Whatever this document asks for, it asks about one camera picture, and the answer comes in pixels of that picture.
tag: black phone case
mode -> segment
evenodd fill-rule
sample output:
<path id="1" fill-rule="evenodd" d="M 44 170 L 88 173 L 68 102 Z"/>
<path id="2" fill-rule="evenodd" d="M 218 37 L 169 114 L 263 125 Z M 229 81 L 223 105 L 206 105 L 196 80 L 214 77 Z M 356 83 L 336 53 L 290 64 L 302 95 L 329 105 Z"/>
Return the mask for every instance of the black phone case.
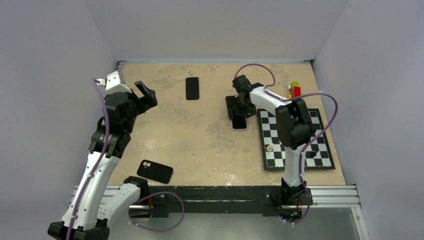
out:
<path id="1" fill-rule="evenodd" d="M 170 166 L 165 166 L 160 163 L 143 160 L 137 170 L 137 175 L 146 179 L 151 179 L 159 183 L 168 184 L 174 169 Z"/>
<path id="2" fill-rule="evenodd" d="M 248 128 L 248 120 L 245 116 L 235 116 L 231 120 L 231 126 L 234 130 L 246 130 Z"/>

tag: white wall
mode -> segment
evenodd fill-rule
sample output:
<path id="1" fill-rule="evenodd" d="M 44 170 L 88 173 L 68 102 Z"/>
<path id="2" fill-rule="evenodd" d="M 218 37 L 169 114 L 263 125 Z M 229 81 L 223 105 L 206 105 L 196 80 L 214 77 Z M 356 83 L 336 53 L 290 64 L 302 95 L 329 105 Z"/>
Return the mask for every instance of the white wall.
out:
<path id="1" fill-rule="evenodd" d="M 348 0 L 86 0 L 113 56 L 146 62 L 315 59 Z"/>
<path id="2" fill-rule="evenodd" d="M 116 64 L 82 0 L 2 0 L 0 33 L 0 238 L 45 240 L 102 115 L 90 80 Z"/>
<path id="3" fill-rule="evenodd" d="M 424 1 L 350 0 L 314 70 L 372 239 L 423 239 Z"/>

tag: metal frame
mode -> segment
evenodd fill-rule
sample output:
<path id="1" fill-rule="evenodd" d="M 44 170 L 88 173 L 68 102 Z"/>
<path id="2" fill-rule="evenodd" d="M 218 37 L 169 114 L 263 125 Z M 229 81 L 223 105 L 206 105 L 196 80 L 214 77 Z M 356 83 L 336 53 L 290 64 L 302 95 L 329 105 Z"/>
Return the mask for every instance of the metal frame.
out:
<path id="1" fill-rule="evenodd" d="M 313 204 L 311 208 L 350 208 L 360 240 L 369 240 L 369 234 L 361 211 L 357 187 L 354 185 L 308 186 L 312 193 Z M 78 186 L 73 188 L 74 199 Z M 100 206 L 106 204 L 120 189 L 120 186 L 107 186 L 101 199 Z M 131 205 L 131 209 L 146 209 L 143 205 Z M 284 208 L 296 208 L 295 205 L 285 205 Z"/>
<path id="2" fill-rule="evenodd" d="M 311 208 L 361 208 L 361 202 L 358 196 L 356 186 L 308 186 L 312 193 L 313 205 Z M 77 192 L 78 186 L 75 186 L 72 193 L 72 199 Z M 104 191 L 100 205 L 107 203 L 118 191 L 119 186 L 107 186 Z M 282 206 L 285 208 L 296 208 L 295 205 Z"/>

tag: red block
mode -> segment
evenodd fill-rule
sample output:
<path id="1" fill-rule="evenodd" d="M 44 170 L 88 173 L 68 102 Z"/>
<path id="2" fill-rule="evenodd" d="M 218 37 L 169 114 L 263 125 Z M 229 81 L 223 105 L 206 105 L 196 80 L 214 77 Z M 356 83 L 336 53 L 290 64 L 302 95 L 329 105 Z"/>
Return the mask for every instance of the red block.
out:
<path id="1" fill-rule="evenodd" d="M 300 86 L 295 86 L 294 87 L 294 90 L 293 90 L 293 93 L 294 93 L 294 96 L 293 97 L 298 97 L 298 96 L 302 95 L 301 94 L 301 87 Z"/>

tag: gray floor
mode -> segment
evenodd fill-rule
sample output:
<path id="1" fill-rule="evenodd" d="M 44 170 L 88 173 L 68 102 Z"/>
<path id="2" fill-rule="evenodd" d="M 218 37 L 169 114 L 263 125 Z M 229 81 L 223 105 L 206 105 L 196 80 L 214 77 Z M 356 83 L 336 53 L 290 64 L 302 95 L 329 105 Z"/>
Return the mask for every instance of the gray floor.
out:
<path id="1" fill-rule="evenodd" d="M 169 218 L 148 220 L 146 226 L 170 227 L 179 214 Z M 128 224 L 123 214 L 118 225 L 111 228 L 111 240 L 358 240 L 350 208 L 312 208 L 298 225 L 283 224 L 278 217 L 260 214 L 186 214 L 184 220 L 169 232 L 151 232 Z"/>

